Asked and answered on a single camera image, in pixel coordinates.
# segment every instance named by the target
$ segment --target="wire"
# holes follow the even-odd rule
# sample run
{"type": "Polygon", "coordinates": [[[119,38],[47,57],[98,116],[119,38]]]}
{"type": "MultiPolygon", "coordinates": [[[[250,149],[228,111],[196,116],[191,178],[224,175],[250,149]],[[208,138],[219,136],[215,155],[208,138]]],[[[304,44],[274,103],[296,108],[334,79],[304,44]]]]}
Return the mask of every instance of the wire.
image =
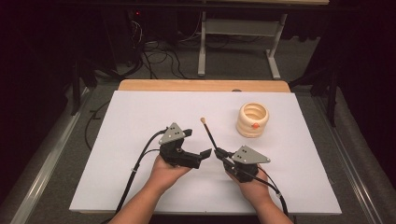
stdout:
{"type": "Polygon", "coordinates": [[[230,37],[230,40],[235,43],[253,43],[253,42],[262,40],[264,38],[265,38],[265,36],[257,35],[254,38],[252,38],[251,40],[241,40],[241,39],[236,39],[236,38],[232,38],[232,37],[230,37]]]}
{"type": "Polygon", "coordinates": [[[244,171],[244,170],[237,169],[236,167],[235,167],[235,169],[236,169],[238,172],[242,172],[243,174],[248,175],[248,176],[252,177],[253,179],[255,179],[255,180],[259,181],[259,182],[262,182],[264,185],[266,185],[266,186],[270,187],[271,189],[273,189],[274,192],[276,193],[276,196],[279,198],[279,200],[280,200],[280,202],[281,202],[281,204],[282,204],[283,213],[284,213],[286,216],[289,215],[288,207],[286,206],[285,199],[283,198],[283,195],[280,193],[280,191],[279,191],[279,189],[278,189],[277,187],[275,187],[274,185],[268,183],[267,181],[265,181],[265,180],[263,180],[263,179],[261,179],[261,178],[258,178],[258,177],[255,176],[255,175],[251,175],[250,173],[248,173],[248,172],[246,172],[246,171],[244,171]]]}
{"type": "Polygon", "coordinates": [[[101,222],[100,224],[107,224],[111,219],[113,219],[113,217],[106,219],[105,221],[101,222]]]}
{"type": "Polygon", "coordinates": [[[139,23],[137,23],[136,21],[131,21],[131,26],[134,26],[134,34],[132,35],[131,39],[132,39],[132,44],[133,44],[133,48],[135,49],[135,45],[134,45],[134,36],[136,35],[137,32],[137,28],[139,28],[140,32],[139,32],[139,40],[137,41],[136,45],[139,45],[140,42],[142,41],[142,36],[143,36],[143,29],[140,26],[139,23]]]}
{"type": "Polygon", "coordinates": [[[195,27],[195,31],[192,33],[192,35],[190,35],[190,36],[187,37],[186,39],[179,40],[179,41],[178,41],[179,43],[180,43],[180,42],[189,41],[189,40],[194,39],[194,38],[196,38],[196,37],[198,37],[198,36],[201,36],[201,35],[196,35],[196,33],[197,33],[197,31],[198,31],[198,28],[199,28],[199,24],[200,24],[201,18],[202,18],[202,13],[199,14],[198,22],[197,22],[197,25],[196,25],[196,27],[195,27]]]}
{"type": "Polygon", "coordinates": [[[146,154],[148,154],[148,153],[150,153],[150,152],[152,152],[152,151],[159,151],[159,149],[152,149],[152,150],[149,150],[149,151],[145,152],[145,156],[146,156],[146,154]]]}
{"type": "Polygon", "coordinates": [[[96,110],[91,110],[92,115],[91,115],[90,119],[88,119],[87,124],[85,125],[84,140],[85,140],[85,144],[87,145],[87,147],[88,147],[88,149],[89,149],[90,151],[92,151],[92,147],[91,147],[90,143],[88,142],[88,136],[87,136],[88,127],[90,126],[91,121],[92,121],[93,119],[100,119],[100,118],[97,118],[97,117],[96,117],[96,116],[97,116],[97,113],[98,113],[103,107],[105,107],[105,105],[107,105],[108,103],[110,103],[110,101],[105,102],[104,104],[102,104],[101,106],[99,106],[96,110]]]}
{"type": "Polygon", "coordinates": [[[269,179],[271,180],[271,182],[274,184],[274,187],[275,187],[276,189],[279,189],[279,188],[276,186],[274,180],[271,178],[271,176],[269,176],[269,175],[267,174],[267,172],[265,172],[264,169],[262,169],[260,166],[259,166],[259,169],[260,169],[261,171],[263,171],[263,172],[268,176],[268,178],[269,178],[269,179]]]}
{"type": "Polygon", "coordinates": [[[181,66],[181,63],[180,63],[180,60],[178,59],[178,57],[177,57],[177,54],[175,53],[175,51],[174,50],[172,50],[172,49],[168,49],[168,51],[171,51],[173,54],[175,54],[175,57],[176,57],[176,60],[177,60],[177,71],[181,74],[181,76],[183,77],[183,78],[185,78],[185,79],[198,79],[198,78],[190,78],[190,77],[186,77],[186,76],[184,76],[184,74],[181,72],[181,70],[180,70],[180,66],[181,66]]]}
{"type": "Polygon", "coordinates": [[[153,140],[155,137],[157,137],[158,135],[165,133],[166,130],[167,130],[167,129],[161,130],[161,131],[155,133],[154,135],[152,135],[151,138],[148,140],[148,142],[147,142],[145,148],[143,148],[143,151],[142,151],[142,153],[140,154],[139,159],[137,159],[136,165],[134,166],[134,169],[133,169],[132,172],[131,172],[131,175],[130,175],[130,177],[129,177],[128,183],[126,184],[125,191],[123,192],[122,197],[121,197],[121,199],[120,199],[120,203],[119,203],[119,206],[117,207],[116,214],[121,210],[121,208],[122,208],[122,206],[123,206],[123,203],[125,202],[125,198],[126,198],[126,196],[128,195],[128,192],[129,192],[129,189],[130,189],[130,187],[131,187],[131,185],[132,185],[132,182],[134,181],[134,176],[135,176],[136,173],[137,173],[137,169],[138,169],[139,166],[140,166],[140,162],[142,161],[143,157],[146,155],[146,150],[148,149],[148,147],[149,147],[149,145],[151,144],[152,140],[153,140]]]}
{"type": "Polygon", "coordinates": [[[145,63],[143,63],[143,65],[145,65],[145,67],[146,67],[146,68],[148,69],[148,71],[149,71],[149,78],[152,79],[153,77],[155,77],[155,79],[158,79],[158,78],[157,78],[157,75],[155,75],[155,73],[154,73],[154,72],[152,71],[152,69],[151,69],[151,62],[149,61],[149,57],[148,57],[148,55],[146,54],[145,51],[143,51],[143,55],[145,55],[146,61],[148,62],[148,65],[145,64],[145,63]]]}
{"type": "Polygon", "coordinates": [[[151,56],[154,56],[156,54],[163,54],[164,57],[161,60],[159,60],[158,62],[150,62],[151,64],[163,63],[163,62],[165,62],[166,58],[169,56],[169,54],[167,54],[166,52],[161,51],[161,52],[153,52],[153,53],[149,54],[148,58],[150,58],[151,56]]]}
{"type": "Polygon", "coordinates": [[[210,45],[207,44],[207,41],[206,41],[205,46],[206,46],[207,48],[209,48],[209,49],[222,49],[222,48],[224,48],[225,46],[227,46],[227,45],[230,43],[230,37],[229,37],[228,35],[209,35],[209,36],[211,36],[211,37],[217,37],[217,36],[219,36],[219,37],[225,37],[225,42],[224,42],[221,46],[219,46],[219,47],[211,47],[210,45]]]}

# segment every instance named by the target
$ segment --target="wrist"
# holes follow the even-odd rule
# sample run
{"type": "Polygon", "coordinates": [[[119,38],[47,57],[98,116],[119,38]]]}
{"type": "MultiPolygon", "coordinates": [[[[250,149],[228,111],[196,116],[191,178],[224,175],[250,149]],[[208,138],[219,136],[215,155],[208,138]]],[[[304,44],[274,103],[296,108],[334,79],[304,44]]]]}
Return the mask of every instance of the wrist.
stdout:
{"type": "Polygon", "coordinates": [[[263,209],[265,206],[274,204],[270,196],[256,198],[255,200],[251,200],[249,202],[255,210],[260,210],[263,209]]]}
{"type": "Polygon", "coordinates": [[[155,186],[148,185],[148,184],[143,186],[141,191],[146,192],[156,198],[161,198],[161,196],[163,196],[163,194],[165,193],[165,190],[156,188],[155,186]]]}

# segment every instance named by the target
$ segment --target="electrical cord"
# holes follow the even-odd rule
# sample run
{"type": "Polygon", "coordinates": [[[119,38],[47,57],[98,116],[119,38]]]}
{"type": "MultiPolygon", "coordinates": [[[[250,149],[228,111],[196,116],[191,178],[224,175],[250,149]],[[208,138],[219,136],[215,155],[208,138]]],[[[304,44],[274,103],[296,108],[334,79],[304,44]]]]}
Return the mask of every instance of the electrical cord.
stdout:
{"type": "MultiPolygon", "coordinates": [[[[259,167],[259,169],[262,170],[262,171],[268,176],[268,178],[274,183],[274,181],[272,180],[272,178],[271,178],[261,167],[259,167]]],[[[272,184],[268,183],[267,181],[265,181],[265,180],[263,180],[263,179],[261,179],[261,178],[258,178],[258,177],[255,176],[255,175],[251,175],[250,173],[245,172],[244,170],[237,169],[236,167],[235,167],[235,170],[236,170],[237,172],[241,172],[241,173],[243,173],[243,174],[245,174],[245,175],[248,175],[248,176],[252,177],[253,179],[255,179],[255,180],[257,180],[257,181],[263,183],[264,185],[270,187],[271,189],[273,189],[274,192],[276,193],[276,197],[279,198],[280,203],[282,204],[283,213],[284,213],[287,217],[289,216],[289,211],[288,211],[288,207],[287,207],[287,205],[286,205],[286,201],[285,201],[285,199],[283,198],[282,194],[280,193],[280,191],[279,191],[279,189],[277,188],[277,186],[276,186],[275,183],[274,183],[274,185],[272,185],[272,184]]]]}
{"type": "Polygon", "coordinates": [[[201,24],[201,18],[202,18],[202,13],[199,14],[198,22],[197,22],[197,25],[195,26],[195,30],[192,33],[192,35],[190,35],[189,37],[187,37],[185,39],[178,40],[179,43],[184,42],[184,41],[189,41],[189,40],[192,40],[192,39],[194,39],[194,38],[196,38],[198,36],[201,36],[201,35],[197,35],[196,34],[198,29],[199,29],[199,25],[201,24]]]}
{"type": "MultiPolygon", "coordinates": [[[[148,153],[153,152],[153,151],[159,151],[159,149],[151,149],[151,150],[145,152],[145,153],[143,154],[143,157],[146,156],[148,153]]],[[[110,218],[106,219],[105,221],[102,221],[100,224],[107,224],[113,217],[110,217],[110,218]]]]}
{"type": "Polygon", "coordinates": [[[240,39],[236,39],[233,38],[233,36],[237,36],[237,35],[207,35],[208,39],[211,38],[214,42],[224,42],[221,46],[218,47],[212,47],[208,44],[209,41],[206,41],[205,46],[209,49],[222,49],[224,47],[226,47],[228,44],[230,43],[254,43],[257,41],[260,41],[264,38],[264,36],[255,36],[254,38],[252,38],[251,40],[240,40],[240,39]]]}
{"type": "Polygon", "coordinates": [[[108,103],[110,103],[110,101],[105,102],[104,104],[102,104],[101,106],[99,106],[97,109],[95,110],[91,110],[90,112],[92,113],[91,117],[88,119],[87,124],[85,125],[85,130],[84,130],[84,140],[85,140],[85,144],[87,145],[88,149],[90,151],[92,151],[92,147],[90,145],[90,143],[88,142],[88,136],[87,136],[87,132],[88,132],[88,127],[91,124],[91,121],[93,119],[100,119],[97,116],[97,113],[103,108],[105,107],[105,105],[108,105],[108,103]]]}
{"type": "Polygon", "coordinates": [[[151,51],[151,50],[154,50],[154,49],[158,49],[159,46],[160,46],[160,43],[158,41],[156,41],[156,40],[148,41],[148,42],[145,43],[145,51],[151,51]],[[155,47],[148,46],[148,45],[151,45],[151,44],[156,44],[156,46],[155,47]]]}
{"type": "Polygon", "coordinates": [[[156,47],[151,48],[150,50],[145,50],[144,51],[144,56],[146,58],[146,63],[144,65],[146,68],[149,70],[150,73],[150,78],[157,78],[156,74],[152,71],[152,65],[158,64],[158,63],[163,63],[166,61],[166,59],[170,59],[170,66],[171,66],[171,73],[173,76],[181,79],[199,79],[199,78],[191,78],[191,77],[186,77],[183,72],[181,72],[181,62],[180,59],[178,58],[177,54],[175,53],[174,50],[172,49],[161,49],[159,48],[159,44],[157,44],[156,47]],[[152,62],[149,58],[156,55],[156,54],[163,54],[164,57],[161,58],[158,62],[152,62]],[[177,73],[174,71],[174,64],[175,64],[175,59],[177,61],[177,73]]]}
{"type": "Polygon", "coordinates": [[[137,159],[137,162],[136,162],[136,165],[134,166],[134,169],[133,169],[132,172],[131,172],[131,175],[130,175],[130,177],[129,177],[128,183],[127,183],[127,185],[126,185],[126,187],[125,187],[125,191],[123,192],[122,197],[121,197],[121,199],[120,199],[120,203],[119,203],[119,205],[118,205],[118,207],[117,207],[116,214],[121,210],[121,208],[122,208],[122,206],[123,206],[123,203],[125,202],[125,198],[126,198],[126,196],[128,195],[128,192],[129,192],[129,189],[130,189],[130,187],[131,187],[131,185],[132,185],[132,182],[134,181],[134,176],[135,176],[136,173],[137,173],[137,169],[138,169],[139,166],[140,166],[140,162],[142,161],[143,157],[146,155],[146,150],[148,149],[148,147],[149,147],[149,145],[151,144],[152,140],[153,140],[155,137],[157,137],[158,135],[164,134],[166,130],[167,130],[167,129],[164,129],[164,130],[161,130],[161,131],[155,133],[155,134],[152,135],[152,137],[148,140],[148,142],[147,142],[145,148],[143,149],[142,153],[141,153],[140,156],[139,156],[139,159],[137,159]]]}

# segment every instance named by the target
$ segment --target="wooden table edge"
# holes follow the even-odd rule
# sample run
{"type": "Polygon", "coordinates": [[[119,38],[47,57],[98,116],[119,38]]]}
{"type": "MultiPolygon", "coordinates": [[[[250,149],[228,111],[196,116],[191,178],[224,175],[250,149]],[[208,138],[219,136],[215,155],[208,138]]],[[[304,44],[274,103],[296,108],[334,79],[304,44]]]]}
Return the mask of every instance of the wooden table edge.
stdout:
{"type": "Polygon", "coordinates": [[[119,91],[268,91],[290,92],[282,80],[125,79],[119,91]]]}

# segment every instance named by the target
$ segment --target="hand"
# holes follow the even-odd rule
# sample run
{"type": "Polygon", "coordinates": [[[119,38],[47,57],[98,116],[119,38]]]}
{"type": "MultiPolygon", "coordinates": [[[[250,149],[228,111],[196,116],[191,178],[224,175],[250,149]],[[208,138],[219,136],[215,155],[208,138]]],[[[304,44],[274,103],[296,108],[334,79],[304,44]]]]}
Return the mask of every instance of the hand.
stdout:
{"type": "MultiPolygon", "coordinates": [[[[242,194],[253,205],[253,207],[257,207],[260,203],[272,201],[268,186],[255,179],[250,182],[240,183],[233,175],[228,172],[226,173],[239,186],[242,194]]],[[[262,180],[268,181],[267,175],[260,169],[256,176],[262,180]]]]}
{"type": "Polygon", "coordinates": [[[151,175],[144,188],[152,189],[155,190],[154,192],[163,194],[190,170],[191,168],[188,167],[172,166],[158,155],[152,166],[151,175]]]}

